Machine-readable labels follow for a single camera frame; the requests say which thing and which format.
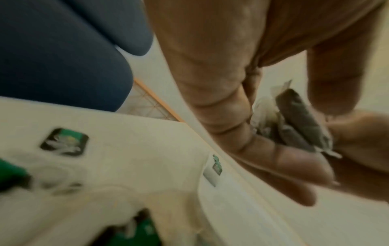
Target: table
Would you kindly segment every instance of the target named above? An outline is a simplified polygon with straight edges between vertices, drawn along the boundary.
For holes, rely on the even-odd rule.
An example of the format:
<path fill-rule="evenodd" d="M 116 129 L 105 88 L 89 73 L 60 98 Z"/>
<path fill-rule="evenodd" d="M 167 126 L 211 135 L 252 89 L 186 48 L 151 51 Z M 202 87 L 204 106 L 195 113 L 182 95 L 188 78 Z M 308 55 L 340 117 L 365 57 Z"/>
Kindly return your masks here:
<path fill-rule="evenodd" d="M 74 107 L 0 97 L 0 153 L 35 153 L 79 165 L 89 186 L 120 185 L 138 193 L 198 192 L 209 223 L 227 245 L 304 243 L 268 203 L 223 159 L 216 188 L 201 175 L 215 153 L 188 125 Z M 64 157 L 39 144 L 57 127 L 90 138 L 84 155 Z"/>

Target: blue chair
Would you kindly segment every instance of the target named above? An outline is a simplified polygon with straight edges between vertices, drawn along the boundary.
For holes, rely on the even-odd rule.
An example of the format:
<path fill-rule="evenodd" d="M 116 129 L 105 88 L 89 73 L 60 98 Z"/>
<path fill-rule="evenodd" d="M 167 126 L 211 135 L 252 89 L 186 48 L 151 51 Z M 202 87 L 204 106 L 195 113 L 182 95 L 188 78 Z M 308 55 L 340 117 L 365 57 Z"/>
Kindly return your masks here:
<path fill-rule="evenodd" d="M 153 33 L 140 0 L 3 0 L 0 96 L 116 111 Z"/>

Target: skin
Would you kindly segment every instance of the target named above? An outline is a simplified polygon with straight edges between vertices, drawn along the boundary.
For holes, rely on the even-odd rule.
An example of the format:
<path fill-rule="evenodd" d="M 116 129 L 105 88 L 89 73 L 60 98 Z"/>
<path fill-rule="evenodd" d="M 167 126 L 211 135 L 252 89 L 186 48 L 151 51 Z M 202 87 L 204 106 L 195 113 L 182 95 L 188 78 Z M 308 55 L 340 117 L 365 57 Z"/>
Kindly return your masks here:
<path fill-rule="evenodd" d="M 306 50 L 312 106 L 329 115 L 352 111 L 384 0 L 144 2 L 178 89 L 225 152 L 303 205 L 316 201 L 309 184 L 339 181 L 334 160 L 254 135 L 251 105 L 262 68 Z"/>

